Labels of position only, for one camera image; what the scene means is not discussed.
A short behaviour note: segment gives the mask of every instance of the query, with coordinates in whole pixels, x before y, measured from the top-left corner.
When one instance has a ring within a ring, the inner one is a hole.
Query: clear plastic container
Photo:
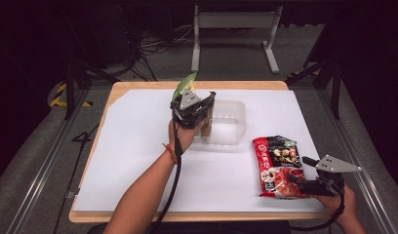
[[[242,101],[216,99],[212,131],[209,136],[198,135],[193,143],[238,144],[246,130],[245,104]]]

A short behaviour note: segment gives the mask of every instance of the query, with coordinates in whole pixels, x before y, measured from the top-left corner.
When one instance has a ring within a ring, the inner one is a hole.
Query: aluminum rail
[[[80,90],[78,92],[78,98],[75,102],[75,106],[77,107],[71,113],[71,116],[68,118],[68,120],[65,120],[62,123],[57,137],[49,153],[47,154],[47,157],[45,158],[40,170],[38,171],[37,176],[35,177],[35,179],[32,180],[31,186],[29,187],[29,190],[26,193],[25,198],[23,199],[20,208],[17,211],[17,214],[15,215],[13,221],[11,222],[11,225],[7,230],[7,234],[18,234],[22,232],[22,229],[26,221],[28,220],[29,215],[31,214],[32,209],[34,208],[35,203],[37,202],[41,191],[43,190],[44,185],[46,184],[47,179],[50,176],[54,164],[59,158],[60,147],[64,142],[65,136],[67,135],[69,129],[74,123],[75,117],[81,109],[81,103],[85,101],[88,92],[89,90]]]

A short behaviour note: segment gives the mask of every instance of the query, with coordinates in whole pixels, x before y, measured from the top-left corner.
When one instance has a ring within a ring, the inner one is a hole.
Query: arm
[[[196,132],[179,128],[178,137],[185,151],[193,142]],[[175,149],[172,121],[169,124],[169,145]],[[104,233],[144,233],[157,213],[169,176],[175,166],[166,149],[157,160],[127,189],[118,203]]]
[[[339,206],[339,196],[313,196],[318,199],[326,208],[329,215],[333,215]],[[355,193],[347,186],[344,186],[345,208],[336,224],[341,228],[344,234],[363,234],[366,233],[356,213]]]

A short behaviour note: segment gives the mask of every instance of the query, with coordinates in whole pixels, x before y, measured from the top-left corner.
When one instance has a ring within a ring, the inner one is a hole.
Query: forearm
[[[174,166],[169,151],[163,152],[128,188],[104,233],[143,233],[157,213]]]
[[[344,234],[365,234],[366,231],[357,217],[347,218],[346,220],[337,220],[337,225]]]

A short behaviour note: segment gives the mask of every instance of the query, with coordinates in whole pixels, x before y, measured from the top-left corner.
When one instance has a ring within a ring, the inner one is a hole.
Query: red snack bag
[[[282,136],[259,137],[253,140],[259,162],[262,193],[275,198],[303,198],[296,184],[288,180],[290,173],[304,179],[297,143]]]

